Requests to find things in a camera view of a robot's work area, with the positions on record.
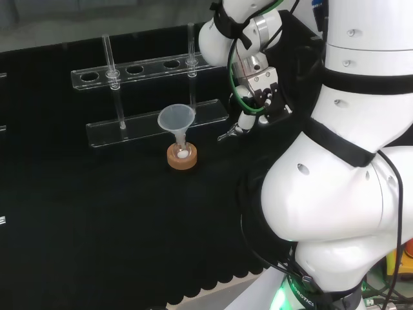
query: funnel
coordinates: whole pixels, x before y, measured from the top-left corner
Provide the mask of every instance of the funnel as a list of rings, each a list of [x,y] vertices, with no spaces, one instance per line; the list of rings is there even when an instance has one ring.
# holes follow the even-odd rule
[[[188,105],[170,105],[159,113],[159,126],[176,137],[174,154],[178,159],[190,156],[191,150],[185,141],[186,130],[195,119],[195,111]]]

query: black strap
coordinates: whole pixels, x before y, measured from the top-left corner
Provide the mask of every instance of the black strap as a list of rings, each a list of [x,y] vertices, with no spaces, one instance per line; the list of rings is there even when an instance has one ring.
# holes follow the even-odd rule
[[[288,284],[294,296],[304,306],[306,310],[315,309],[356,309],[360,303],[361,298],[361,283],[355,286],[353,289],[343,292],[329,292],[324,293],[322,291],[318,293],[311,293],[305,289],[300,281],[292,276],[287,276]],[[343,307],[337,307],[334,303],[338,300],[343,300]],[[354,300],[349,305],[345,305],[347,300]]]
[[[338,136],[313,118],[305,120],[306,136],[353,167],[366,167],[376,154]]]
[[[243,24],[235,22],[225,12],[222,0],[219,3],[212,3],[210,7],[211,11],[215,11],[214,23],[218,31],[229,39],[240,39],[244,44],[244,47],[248,50],[252,42],[243,33],[244,29],[249,25],[250,21],[245,21]]]
[[[401,95],[413,92],[411,76],[359,76],[325,69],[323,84],[342,92],[368,95]]]

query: green cable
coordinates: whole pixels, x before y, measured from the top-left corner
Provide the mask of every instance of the green cable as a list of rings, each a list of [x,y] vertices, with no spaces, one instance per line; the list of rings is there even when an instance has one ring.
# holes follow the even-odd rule
[[[270,8],[266,9],[262,15],[268,13],[269,11],[272,11],[273,9],[275,9],[277,6],[279,6],[284,0],[278,0],[276,3],[274,3],[273,6],[271,6]]]
[[[232,89],[234,90],[233,93],[234,93],[237,101],[249,112],[258,113],[258,112],[261,112],[262,110],[264,110],[263,107],[262,108],[252,108],[242,100],[241,96],[238,94],[238,92],[235,88],[234,77],[232,75],[232,67],[230,67],[230,75],[231,75],[231,86],[232,86]]]
[[[272,11],[272,10],[275,9],[277,6],[279,6],[283,1],[284,1],[284,0],[278,0],[276,3],[274,3],[273,6],[271,6],[271,7],[268,8],[268,9],[266,9],[266,10],[262,13],[262,15],[264,15],[264,14]],[[234,53],[233,53],[232,56],[231,56],[231,64],[232,64],[232,60],[233,60],[233,58],[234,58]],[[238,92],[236,91],[236,87],[235,87],[235,83],[234,83],[234,76],[232,75],[232,66],[230,67],[230,75],[231,75],[231,86],[232,86],[232,89],[234,90],[233,93],[234,93],[234,95],[235,95],[238,103],[240,103],[240,104],[241,104],[246,110],[248,110],[249,112],[252,112],[252,113],[262,112],[262,111],[264,110],[263,107],[261,107],[261,108],[252,108],[252,107],[248,106],[248,105],[242,100],[242,98],[241,98],[241,96],[238,94]]]

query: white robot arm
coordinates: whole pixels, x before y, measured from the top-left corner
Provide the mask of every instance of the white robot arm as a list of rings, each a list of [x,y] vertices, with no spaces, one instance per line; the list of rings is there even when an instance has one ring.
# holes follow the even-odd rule
[[[224,0],[223,6],[243,23],[270,2]],[[375,154],[413,124],[413,1],[329,0],[328,11],[325,68],[344,86],[335,87],[334,81],[323,85],[312,119]],[[264,15],[269,37],[281,23],[272,12]],[[251,21],[244,34],[252,46],[247,50],[237,42],[240,61],[259,53],[261,33],[257,21]],[[226,64],[232,40],[213,21],[203,27],[199,40],[211,65]],[[413,147],[383,153],[400,172],[404,188],[413,188]],[[357,287],[396,247],[398,198],[397,177],[382,156],[354,167],[304,132],[270,169],[261,193],[268,225],[280,238],[299,242],[295,260],[324,292]],[[406,242],[413,238],[413,192],[405,192],[403,205],[401,239]],[[293,310],[308,309],[286,286]],[[344,307],[364,308],[360,300]]]

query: black cable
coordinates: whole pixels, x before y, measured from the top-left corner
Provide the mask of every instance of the black cable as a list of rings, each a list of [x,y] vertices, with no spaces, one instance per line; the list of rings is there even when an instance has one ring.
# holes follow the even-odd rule
[[[368,296],[366,296],[366,294],[363,294],[363,299],[372,298],[372,297],[375,297],[375,296],[381,296],[381,297],[384,297],[384,298],[387,297],[387,294],[385,294],[385,291],[387,291],[387,287],[383,287],[382,289],[377,290],[376,288],[372,287],[367,282],[365,282],[365,284],[366,284],[367,288],[371,291],[371,294],[368,295]],[[391,296],[390,298],[393,302],[394,301],[405,302],[404,300],[402,300],[398,297]]]
[[[384,289],[388,289],[390,287],[390,285],[386,281],[383,280],[383,283],[385,284]],[[405,295],[397,292],[395,289],[393,290],[393,294],[406,302],[413,303],[413,297],[406,297]]]
[[[394,266],[394,274],[393,274],[393,281],[390,289],[388,290],[386,300],[383,304],[382,310],[386,310],[388,301],[392,296],[394,288],[396,286],[397,277],[399,274],[399,267],[401,262],[401,232],[403,228],[403,180],[401,179],[400,173],[397,170],[396,166],[392,163],[392,161],[381,151],[378,151],[378,154],[387,162],[390,168],[393,170],[393,173],[396,175],[399,184],[399,208],[398,208],[398,242],[396,247],[396,266]]]
[[[299,0],[296,0],[296,2],[294,3],[294,5],[292,6],[292,8],[290,10],[291,14],[293,14],[294,11],[296,10],[298,3],[299,3]],[[271,39],[267,43],[265,43],[263,45],[263,47],[261,47],[261,51],[264,51],[273,42],[273,40],[276,39],[276,37],[279,35],[279,33],[282,31],[282,29],[283,29],[283,25],[281,25],[278,28],[277,32],[271,37]]]

